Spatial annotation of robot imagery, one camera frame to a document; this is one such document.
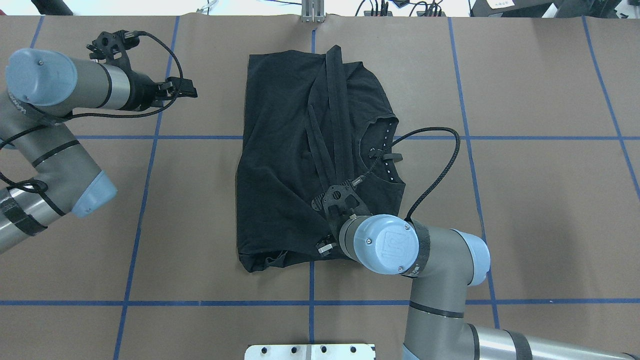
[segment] gray robot arm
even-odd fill
[[[413,277],[403,360],[637,359],[465,323],[467,287],[481,284],[490,266],[477,236],[392,215],[353,216],[339,246],[369,270]]]
[[[131,70],[126,50],[139,44],[140,35],[169,50],[180,78],[155,83]],[[8,89],[0,93],[0,140],[18,149],[38,174],[19,182],[0,176],[9,184],[0,190],[0,254],[63,215],[85,217],[116,195],[109,177],[64,121],[87,115],[142,117],[166,109],[178,97],[197,97],[173,52],[151,34],[101,33],[88,48],[94,61],[38,49],[10,57]],[[170,102],[163,105],[163,100]],[[150,106],[160,109],[139,115],[72,114],[75,108],[143,111]]]

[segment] black cloth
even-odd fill
[[[372,164],[371,149],[393,141],[398,120],[362,63],[342,63],[340,47],[251,55],[243,153],[236,176],[237,249],[249,272],[322,258],[331,236],[311,202]],[[374,214],[397,215],[404,192],[393,161],[378,160],[356,192]]]

